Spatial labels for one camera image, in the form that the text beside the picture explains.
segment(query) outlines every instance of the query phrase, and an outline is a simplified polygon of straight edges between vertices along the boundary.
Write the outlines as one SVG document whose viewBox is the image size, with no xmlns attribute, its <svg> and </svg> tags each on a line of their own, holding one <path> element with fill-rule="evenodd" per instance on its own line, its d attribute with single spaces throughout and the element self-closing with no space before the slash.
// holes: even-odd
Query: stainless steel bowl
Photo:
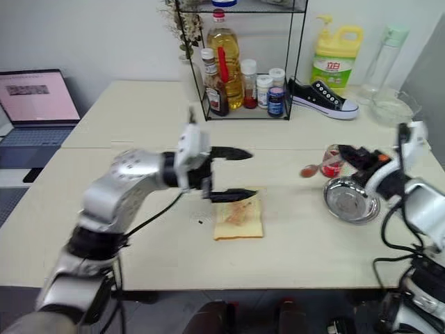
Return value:
<svg viewBox="0 0 445 334">
<path fill-rule="evenodd" d="M 329 211 L 349 223 L 371 221 L 380 212 L 379 199 L 368 196 L 350 177 L 330 180 L 325 185 L 323 195 Z"/>
</svg>

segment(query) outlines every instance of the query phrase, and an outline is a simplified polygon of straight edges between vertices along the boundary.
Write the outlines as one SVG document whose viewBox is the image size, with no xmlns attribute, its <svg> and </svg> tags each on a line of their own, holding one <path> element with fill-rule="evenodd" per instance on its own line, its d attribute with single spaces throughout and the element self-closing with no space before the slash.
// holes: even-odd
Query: plastic bottle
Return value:
<svg viewBox="0 0 445 334">
<path fill-rule="evenodd" d="M 267 109 L 269 88 L 273 85 L 270 75 L 261 74 L 257 77 L 258 106 Z"/>
<path fill-rule="evenodd" d="M 363 41 L 363 29 L 359 26 L 341 26 L 332 35 L 327 28 L 332 17 L 321 15 L 317 18 L 322 19 L 325 26 L 318 35 L 311 82 L 321 80 L 336 93 L 342 94 Z"/>
<path fill-rule="evenodd" d="M 226 116 L 229 113 L 229 102 L 225 84 L 218 74 L 218 68 L 215 63 L 215 54 L 212 49 L 204 48 L 201 50 L 201 57 L 204 61 L 207 98 L 210 103 L 210 110 L 218 116 Z"/>
<path fill-rule="evenodd" d="M 286 72 L 279 67 L 274 67 L 269 70 L 269 75 L 273 79 L 274 87 L 284 87 L 284 78 L 286 77 Z"/>
<path fill-rule="evenodd" d="M 241 61 L 241 73 L 243 74 L 244 107 L 253 109 L 257 102 L 257 62 L 253 59 Z"/>
<path fill-rule="evenodd" d="M 408 30 L 394 26 L 385 27 L 380 47 L 369 65 L 364 83 L 359 91 L 361 103 L 369 103 L 372 96 L 382 88 L 408 33 Z"/>
<path fill-rule="evenodd" d="M 207 35 L 207 45 L 216 55 L 216 63 L 221 79 L 225 83 L 230 109 L 243 105 L 243 83 L 239 65 L 238 40 L 235 33 L 225 25 L 225 13 L 222 9 L 213 11 L 215 25 Z"/>
</svg>

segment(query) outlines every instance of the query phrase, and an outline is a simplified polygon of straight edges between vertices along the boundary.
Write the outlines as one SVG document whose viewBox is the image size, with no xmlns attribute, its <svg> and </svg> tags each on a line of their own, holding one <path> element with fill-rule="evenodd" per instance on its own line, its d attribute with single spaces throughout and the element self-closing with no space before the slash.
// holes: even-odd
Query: spoon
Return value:
<svg viewBox="0 0 445 334">
<path fill-rule="evenodd" d="M 319 165 L 307 165 L 300 171 L 300 176 L 301 177 L 313 177 L 315 174 L 317 174 L 318 170 L 320 170 L 321 167 L 333 164 L 338 161 L 341 161 L 340 154 L 330 157 L 328 160 L 323 161 Z"/>
</svg>

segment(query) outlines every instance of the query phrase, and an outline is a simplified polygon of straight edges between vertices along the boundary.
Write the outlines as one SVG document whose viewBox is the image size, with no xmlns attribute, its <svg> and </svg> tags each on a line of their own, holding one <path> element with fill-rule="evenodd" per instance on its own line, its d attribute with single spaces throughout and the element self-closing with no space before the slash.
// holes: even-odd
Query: blue jar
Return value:
<svg viewBox="0 0 445 334">
<path fill-rule="evenodd" d="M 238 2 L 237 0 L 211 0 L 215 7 L 232 7 Z"/>
<path fill-rule="evenodd" d="M 267 112 L 270 117 L 281 117 L 284 113 L 284 89 L 272 87 L 269 89 Z"/>
</svg>

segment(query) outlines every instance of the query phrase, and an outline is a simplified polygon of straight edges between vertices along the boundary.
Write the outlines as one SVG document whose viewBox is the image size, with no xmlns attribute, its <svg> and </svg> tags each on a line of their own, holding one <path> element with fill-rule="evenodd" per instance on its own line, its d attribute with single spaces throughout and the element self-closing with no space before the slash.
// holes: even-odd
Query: spice bottle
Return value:
<svg viewBox="0 0 445 334">
<path fill-rule="evenodd" d="M 241 61 L 243 74 L 244 107 L 253 109 L 257 107 L 257 62 L 253 59 Z"/>
<path fill-rule="evenodd" d="M 284 87 L 284 78 L 286 76 L 286 72 L 279 67 L 274 67 L 269 70 L 269 75 L 273 79 L 274 87 Z"/>
<path fill-rule="evenodd" d="M 261 74 L 257 77 L 258 106 L 267 109 L 269 88 L 272 87 L 273 79 L 270 75 Z"/>
<path fill-rule="evenodd" d="M 272 87 L 269 89 L 267 112 L 270 117 L 281 117 L 284 113 L 284 89 Z"/>
<path fill-rule="evenodd" d="M 218 116 L 227 116 L 229 113 L 229 100 L 227 99 L 225 84 L 218 74 L 213 49 L 202 49 L 201 57 L 204 61 L 206 73 L 204 86 L 206 88 L 207 98 L 209 99 L 210 110 Z"/>
</svg>

